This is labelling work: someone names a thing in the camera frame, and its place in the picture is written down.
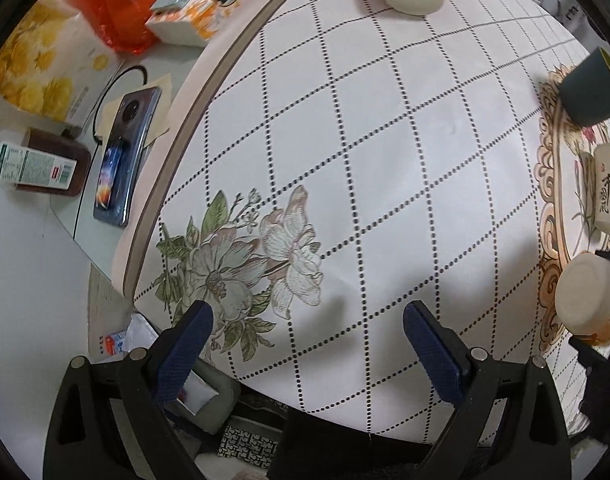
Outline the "orange white paper cup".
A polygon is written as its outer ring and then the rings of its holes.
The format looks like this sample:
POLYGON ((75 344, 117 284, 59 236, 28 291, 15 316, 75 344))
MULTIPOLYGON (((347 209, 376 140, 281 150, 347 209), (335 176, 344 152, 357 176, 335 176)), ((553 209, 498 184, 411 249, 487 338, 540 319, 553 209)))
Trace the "orange white paper cup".
POLYGON ((582 252, 563 270, 554 294, 565 328, 592 346, 610 344, 610 260, 582 252))

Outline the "white floral upright cup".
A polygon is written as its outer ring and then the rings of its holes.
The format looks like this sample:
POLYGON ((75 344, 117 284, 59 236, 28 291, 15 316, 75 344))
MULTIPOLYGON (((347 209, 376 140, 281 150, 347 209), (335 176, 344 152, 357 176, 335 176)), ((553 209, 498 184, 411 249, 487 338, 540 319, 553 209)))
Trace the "white floral upright cup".
POLYGON ((610 236, 610 143, 602 143, 593 152, 596 166, 596 198, 594 224, 610 236))

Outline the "dark green yellow cup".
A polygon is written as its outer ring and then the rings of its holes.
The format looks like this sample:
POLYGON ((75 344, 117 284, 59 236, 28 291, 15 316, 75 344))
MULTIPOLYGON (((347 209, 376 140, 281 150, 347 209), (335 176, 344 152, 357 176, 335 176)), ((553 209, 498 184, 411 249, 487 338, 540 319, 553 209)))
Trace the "dark green yellow cup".
POLYGON ((603 48, 590 53, 559 85, 567 115, 581 127, 610 119, 610 54, 603 48))

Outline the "blue smartphone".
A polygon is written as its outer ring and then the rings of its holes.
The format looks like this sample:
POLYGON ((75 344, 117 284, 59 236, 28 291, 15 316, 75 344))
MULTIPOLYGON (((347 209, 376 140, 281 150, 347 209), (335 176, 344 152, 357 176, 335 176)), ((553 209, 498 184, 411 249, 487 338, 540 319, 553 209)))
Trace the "blue smartphone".
POLYGON ((130 218, 137 171, 162 90, 125 94, 112 122, 95 192, 94 217, 124 228, 130 218))

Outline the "patterned white tablecloth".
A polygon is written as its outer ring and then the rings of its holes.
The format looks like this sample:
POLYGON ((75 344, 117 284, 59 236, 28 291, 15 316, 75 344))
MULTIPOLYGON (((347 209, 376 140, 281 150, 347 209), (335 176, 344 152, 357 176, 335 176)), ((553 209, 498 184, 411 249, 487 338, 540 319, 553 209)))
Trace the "patterned white tablecloth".
POLYGON ((250 0, 169 112, 112 278, 159 328, 215 311, 204 357, 304 413, 437 438, 403 332, 421 300, 496 359, 546 360, 570 432, 586 376, 556 318, 567 263, 605 247, 560 80, 587 52, 535 0, 250 0))

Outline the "yellow chips bag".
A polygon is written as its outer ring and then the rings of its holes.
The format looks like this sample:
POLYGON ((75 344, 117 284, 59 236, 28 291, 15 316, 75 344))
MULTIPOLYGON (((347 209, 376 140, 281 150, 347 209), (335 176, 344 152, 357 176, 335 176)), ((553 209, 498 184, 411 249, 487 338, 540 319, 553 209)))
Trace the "yellow chips bag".
POLYGON ((38 0, 0 49, 0 95, 25 112, 81 126, 120 66, 80 11, 38 0))

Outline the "orange tissue pack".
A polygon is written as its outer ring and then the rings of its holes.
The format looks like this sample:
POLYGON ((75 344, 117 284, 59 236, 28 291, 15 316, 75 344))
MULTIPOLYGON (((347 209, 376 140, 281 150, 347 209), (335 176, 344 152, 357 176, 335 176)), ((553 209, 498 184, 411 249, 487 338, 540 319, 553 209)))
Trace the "orange tissue pack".
POLYGON ((179 10, 153 11, 146 27, 164 44, 205 47, 244 0, 189 0, 179 10))

